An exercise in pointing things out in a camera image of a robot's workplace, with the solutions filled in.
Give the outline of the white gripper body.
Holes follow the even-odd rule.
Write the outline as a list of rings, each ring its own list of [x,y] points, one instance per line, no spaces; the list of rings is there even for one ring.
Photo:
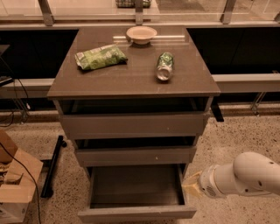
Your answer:
[[[218,189],[218,186],[215,184],[214,172],[217,167],[218,165],[215,164],[206,168],[199,175],[198,179],[199,189],[211,199],[225,198],[225,195]]]

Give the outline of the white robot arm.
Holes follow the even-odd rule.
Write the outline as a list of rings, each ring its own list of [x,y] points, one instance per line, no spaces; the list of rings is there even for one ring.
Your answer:
[[[280,165],[256,152],[243,152],[231,163],[214,164],[185,178],[185,193],[220,199],[228,195],[273,197],[280,195]]]

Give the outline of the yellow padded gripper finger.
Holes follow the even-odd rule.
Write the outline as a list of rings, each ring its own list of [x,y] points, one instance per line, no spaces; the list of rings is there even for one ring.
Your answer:
[[[201,172],[198,171],[194,173],[192,176],[183,180],[181,187],[186,194],[190,194],[197,198],[201,198],[203,196],[203,192],[200,190],[200,185],[199,185],[200,174]]]

